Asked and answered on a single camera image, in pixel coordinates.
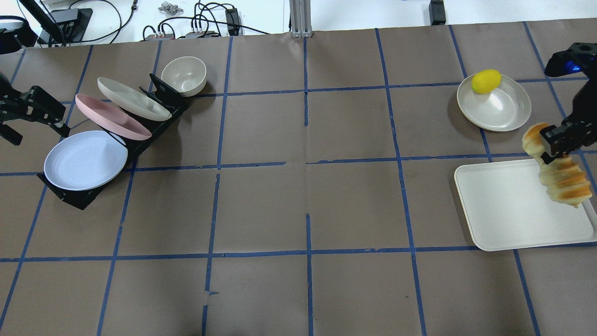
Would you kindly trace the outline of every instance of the metal post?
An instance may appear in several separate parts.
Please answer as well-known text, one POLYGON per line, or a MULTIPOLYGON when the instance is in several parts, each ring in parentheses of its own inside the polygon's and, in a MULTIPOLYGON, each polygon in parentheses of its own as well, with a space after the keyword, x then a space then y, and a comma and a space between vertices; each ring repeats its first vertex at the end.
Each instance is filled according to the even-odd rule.
POLYGON ((290 0, 290 35, 311 37, 311 0, 290 0))

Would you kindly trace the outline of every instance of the gray crumpled object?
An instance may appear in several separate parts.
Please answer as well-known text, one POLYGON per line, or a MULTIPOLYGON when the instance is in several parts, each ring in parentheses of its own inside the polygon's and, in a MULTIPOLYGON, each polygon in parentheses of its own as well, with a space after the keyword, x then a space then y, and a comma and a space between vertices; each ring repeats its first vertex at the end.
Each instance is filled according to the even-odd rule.
POLYGON ((162 2, 162 7, 159 7, 158 10, 165 11, 170 15, 176 15, 177 13, 184 13, 184 10, 179 8, 178 5, 170 4, 169 2, 162 2))

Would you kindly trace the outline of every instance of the white floor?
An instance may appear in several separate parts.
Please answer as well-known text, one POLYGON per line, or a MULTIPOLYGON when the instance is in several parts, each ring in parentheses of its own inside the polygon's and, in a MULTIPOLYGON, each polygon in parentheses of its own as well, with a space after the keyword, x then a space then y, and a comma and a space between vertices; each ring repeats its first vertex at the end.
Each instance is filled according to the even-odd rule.
MULTIPOLYGON (((2 15, 22 16, 18 0, 3 0, 2 15)), ((67 8, 74 0, 45 0, 50 10, 67 8)), ((133 0, 111 0, 119 9, 122 20, 130 15, 133 0)), ((143 27, 157 24, 168 14, 158 11, 164 0, 139 0, 139 9, 134 13, 131 23, 125 27, 116 42, 139 41, 143 27)), ((184 14, 192 16, 196 0, 169 0, 184 14)), ((243 25, 269 33, 288 31, 290 18, 288 0, 227 0, 238 8, 243 25)), ((445 0, 447 24, 515 22, 554 19, 574 19, 597 17, 597 0, 445 0)), ((407 27, 429 25, 429 0, 311 0, 313 30, 350 30, 385 27, 407 27)), ((75 8, 92 8, 94 14, 85 39, 100 37, 118 28, 118 16, 114 9, 100 1, 84 1, 75 8)), ((25 12, 35 31, 40 31, 39 24, 25 12)), ((225 22, 224 10, 214 10, 218 21, 225 22)), ((176 37, 190 32, 190 21, 186 19, 170 20, 176 37)), ((227 35, 226 26, 220 26, 222 35, 227 35)), ((243 29, 242 34, 256 34, 243 29)), ((112 37, 95 43, 108 43, 112 37)))

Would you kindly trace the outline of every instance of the dish rack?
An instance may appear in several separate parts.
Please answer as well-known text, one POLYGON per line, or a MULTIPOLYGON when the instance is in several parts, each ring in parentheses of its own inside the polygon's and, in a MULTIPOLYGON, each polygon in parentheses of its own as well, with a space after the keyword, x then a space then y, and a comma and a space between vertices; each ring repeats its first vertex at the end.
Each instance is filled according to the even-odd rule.
MULTIPOLYGON (((152 121, 147 120, 145 118, 139 117, 128 111, 124 110, 127 114, 141 123, 145 128, 147 128, 151 132, 151 137, 147 140, 138 141, 138 140, 131 140, 122 138, 124 144, 122 144, 128 151, 127 162, 125 166, 132 163, 134 160, 139 158, 141 153, 151 145, 151 143, 157 139, 169 126, 172 124, 176 119, 178 119, 184 111, 186 111, 189 107, 187 103, 184 101, 180 93, 178 93, 175 89, 170 87, 168 84, 163 82, 154 74, 149 74, 153 85, 155 86, 156 90, 152 92, 148 92, 147 90, 139 87, 141 91, 149 98, 153 99, 158 104, 162 105, 166 108, 171 114, 172 117, 165 120, 165 121, 152 121)), ((110 131, 102 128, 105 132, 107 132, 110 136, 112 134, 110 131)), ((78 209, 85 210, 85 208, 96 199, 96 197, 100 194, 102 190, 110 183, 106 183, 101 185, 97 188, 93 188, 90 190, 83 190, 83 191, 72 191, 59 188, 53 185, 46 177, 44 173, 37 173, 37 177, 50 189, 61 201, 72 205, 78 209)))

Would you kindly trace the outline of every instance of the yellow fruit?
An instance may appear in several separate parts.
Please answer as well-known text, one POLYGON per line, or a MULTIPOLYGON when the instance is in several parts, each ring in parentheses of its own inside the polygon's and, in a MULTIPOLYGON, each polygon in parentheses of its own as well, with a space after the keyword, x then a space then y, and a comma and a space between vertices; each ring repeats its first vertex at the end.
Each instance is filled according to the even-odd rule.
POLYGON ((485 94, 491 92, 493 89, 498 87, 501 82, 501 75, 498 70, 487 69, 480 71, 478 74, 473 76, 471 83, 473 92, 478 94, 485 94))

